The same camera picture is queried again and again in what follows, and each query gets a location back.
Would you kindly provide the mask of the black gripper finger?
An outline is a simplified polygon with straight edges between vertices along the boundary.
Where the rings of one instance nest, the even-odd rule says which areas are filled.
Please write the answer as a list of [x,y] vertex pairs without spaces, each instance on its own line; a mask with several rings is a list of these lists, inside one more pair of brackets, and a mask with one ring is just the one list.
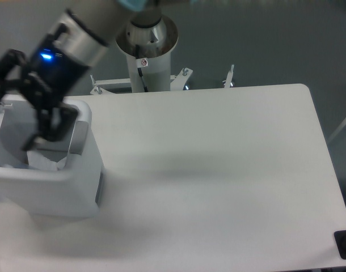
[[22,146],[23,151],[31,151],[45,142],[63,140],[79,115],[77,108],[66,103],[49,109],[36,108],[35,111],[36,130]]
[[19,50],[9,49],[0,58],[0,102],[8,90],[20,91],[24,87],[25,83],[21,75],[17,79],[7,79],[7,76],[14,67],[20,66],[24,69],[26,65],[27,57]]

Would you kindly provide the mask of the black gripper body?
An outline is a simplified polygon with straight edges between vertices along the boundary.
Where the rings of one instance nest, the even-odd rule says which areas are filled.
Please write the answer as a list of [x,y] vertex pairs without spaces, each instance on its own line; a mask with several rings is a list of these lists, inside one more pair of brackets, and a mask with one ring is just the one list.
[[59,108],[66,94],[89,66],[62,49],[55,35],[46,35],[29,57],[20,57],[22,95],[37,111]]

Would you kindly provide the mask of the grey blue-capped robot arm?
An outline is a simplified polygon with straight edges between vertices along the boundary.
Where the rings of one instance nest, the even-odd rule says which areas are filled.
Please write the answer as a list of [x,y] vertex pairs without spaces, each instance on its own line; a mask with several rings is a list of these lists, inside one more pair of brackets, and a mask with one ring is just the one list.
[[78,111],[64,102],[112,42],[135,60],[162,56],[178,42],[175,23],[161,12],[165,1],[75,1],[32,53],[9,49],[0,57],[0,102],[18,91],[36,112],[36,127],[22,146],[63,140]]

